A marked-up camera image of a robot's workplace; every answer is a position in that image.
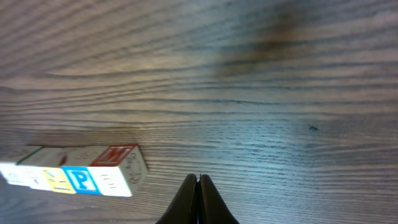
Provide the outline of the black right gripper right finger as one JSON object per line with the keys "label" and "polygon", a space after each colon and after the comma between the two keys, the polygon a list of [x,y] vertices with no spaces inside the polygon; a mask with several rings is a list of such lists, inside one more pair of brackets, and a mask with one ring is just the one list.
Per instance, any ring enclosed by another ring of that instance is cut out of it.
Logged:
{"label": "black right gripper right finger", "polygon": [[199,223],[239,224],[228,209],[209,175],[203,174],[200,176],[199,186]]}

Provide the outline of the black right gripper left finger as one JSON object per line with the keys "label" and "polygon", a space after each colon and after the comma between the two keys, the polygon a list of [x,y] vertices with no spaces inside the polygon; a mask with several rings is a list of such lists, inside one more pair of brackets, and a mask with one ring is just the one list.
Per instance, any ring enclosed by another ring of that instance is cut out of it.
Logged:
{"label": "black right gripper left finger", "polygon": [[167,210],[156,224],[194,224],[197,223],[197,177],[188,174],[171,201]]}

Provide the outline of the green Z wooden block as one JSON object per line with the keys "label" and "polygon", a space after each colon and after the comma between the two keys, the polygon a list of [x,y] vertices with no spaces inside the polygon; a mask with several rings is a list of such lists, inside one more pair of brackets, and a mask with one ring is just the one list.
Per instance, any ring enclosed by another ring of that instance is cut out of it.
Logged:
{"label": "green Z wooden block", "polygon": [[88,170],[103,195],[131,197],[148,174],[137,144],[90,146],[94,159]]}

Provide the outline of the blue P wooden block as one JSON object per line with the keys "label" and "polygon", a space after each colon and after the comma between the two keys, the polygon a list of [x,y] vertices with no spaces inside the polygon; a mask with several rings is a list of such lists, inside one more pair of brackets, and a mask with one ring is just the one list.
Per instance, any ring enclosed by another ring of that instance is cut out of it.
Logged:
{"label": "blue P wooden block", "polygon": [[105,146],[64,148],[61,168],[77,194],[101,195],[89,166],[105,149]]}

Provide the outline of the yellow front wooden block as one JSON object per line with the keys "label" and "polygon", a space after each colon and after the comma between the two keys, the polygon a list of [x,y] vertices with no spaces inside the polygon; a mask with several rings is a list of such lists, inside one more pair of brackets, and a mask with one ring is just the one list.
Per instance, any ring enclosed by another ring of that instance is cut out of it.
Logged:
{"label": "yellow front wooden block", "polygon": [[62,166],[70,160],[70,155],[79,150],[78,147],[44,147],[46,158],[40,168],[53,192],[63,194],[76,194]]}

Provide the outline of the white M wooden block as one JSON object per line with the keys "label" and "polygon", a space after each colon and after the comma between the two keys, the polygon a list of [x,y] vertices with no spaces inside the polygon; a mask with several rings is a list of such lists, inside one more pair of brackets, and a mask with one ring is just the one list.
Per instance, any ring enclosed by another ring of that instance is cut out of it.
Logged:
{"label": "white M wooden block", "polygon": [[28,187],[37,184],[40,179],[39,168],[21,163],[40,149],[40,146],[22,146],[1,158],[1,174],[8,184]]}

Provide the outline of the red letter wooden block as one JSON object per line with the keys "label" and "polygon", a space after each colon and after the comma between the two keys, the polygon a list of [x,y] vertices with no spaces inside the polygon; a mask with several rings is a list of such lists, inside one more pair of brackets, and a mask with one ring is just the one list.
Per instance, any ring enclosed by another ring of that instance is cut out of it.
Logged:
{"label": "red letter wooden block", "polygon": [[62,169],[67,155],[67,148],[41,147],[19,162],[18,168],[32,189],[69,192],[71,186]]}

